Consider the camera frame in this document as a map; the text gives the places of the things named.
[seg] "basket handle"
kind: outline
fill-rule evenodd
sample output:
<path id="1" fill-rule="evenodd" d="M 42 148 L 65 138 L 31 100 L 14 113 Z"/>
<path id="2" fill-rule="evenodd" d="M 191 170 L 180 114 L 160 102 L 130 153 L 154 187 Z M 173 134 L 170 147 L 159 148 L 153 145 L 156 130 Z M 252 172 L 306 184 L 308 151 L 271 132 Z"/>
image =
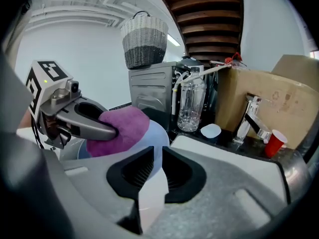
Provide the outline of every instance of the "basket handle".
<path id="1" fill-rule="evenodd" d="M 147 13 L 148 17 L 150 17 L 150 14 L 149 14 L 147 11 L 141 10 L 141 11 L 138 11 L 137 13 L 135 13 L 135 15 L 133 16 L 133 18 L 135 18 L 135 16 L 136 16 L 137 14 L 139 14 L 140 12 L 145 12 L 145 13 Z"/>

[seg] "robotic arm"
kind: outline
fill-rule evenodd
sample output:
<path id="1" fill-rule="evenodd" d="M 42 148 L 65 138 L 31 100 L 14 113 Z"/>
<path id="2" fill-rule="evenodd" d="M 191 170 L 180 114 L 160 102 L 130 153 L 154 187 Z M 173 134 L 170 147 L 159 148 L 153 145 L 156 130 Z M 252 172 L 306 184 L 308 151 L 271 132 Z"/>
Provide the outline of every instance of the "robotic arm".
<path id="1" fill-rule="evenodd" d="M 33 61 L 26 86 L 34 98 L 29 106 L 36 128 L 48 136 L 45 142 L 63 149 L 71 136 L 90 140 L 111 140 L 118 130 L 98 118 L 106 109 L 85 98 L 74 81 L 56 61 Z M 47 121 L 54 120 L 55 127 Z"/>

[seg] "camera lens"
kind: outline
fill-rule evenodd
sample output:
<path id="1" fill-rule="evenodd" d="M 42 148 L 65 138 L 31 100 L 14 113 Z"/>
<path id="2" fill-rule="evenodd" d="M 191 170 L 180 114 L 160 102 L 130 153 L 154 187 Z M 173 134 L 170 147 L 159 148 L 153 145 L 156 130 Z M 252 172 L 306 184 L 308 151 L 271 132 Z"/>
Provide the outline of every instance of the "camera lens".
<path id="1" fill-rule="evenodd" d="M 71 91 L 72 91 L 73 93 L 75 93 L 75 92 L 78 91 L 78 89 L 79 89 L 79 84 L 73 83 L 72 86 L 71 86 Z"/>

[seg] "purple towel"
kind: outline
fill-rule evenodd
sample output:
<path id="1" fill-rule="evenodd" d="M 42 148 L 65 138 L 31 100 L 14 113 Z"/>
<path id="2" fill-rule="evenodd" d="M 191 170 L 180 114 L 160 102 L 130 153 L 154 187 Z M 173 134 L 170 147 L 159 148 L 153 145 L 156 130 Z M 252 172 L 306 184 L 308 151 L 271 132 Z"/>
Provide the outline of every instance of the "purple towel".
<path id="1" fill-rule="evenodd" d="M 104 112 L 99 120 L 116 127 L 119 135 L 110 141 L 87 140 L 86 149 L 92 157 L 129 150 L 142 139 L 150 125 L 149 117 L 133 106 Z"/>

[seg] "wooden staircase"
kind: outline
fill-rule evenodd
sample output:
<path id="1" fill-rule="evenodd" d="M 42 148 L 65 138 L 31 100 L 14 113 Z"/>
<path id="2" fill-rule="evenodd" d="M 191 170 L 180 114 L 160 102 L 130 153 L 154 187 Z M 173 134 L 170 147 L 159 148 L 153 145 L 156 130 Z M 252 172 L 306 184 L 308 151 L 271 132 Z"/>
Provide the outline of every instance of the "wooden staircase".
<path id="1" fill-rule="evenodd" d="M 209 67 L 240 52 L 243 0 L 163 0 L 183 38 L 186 53 Z"/>

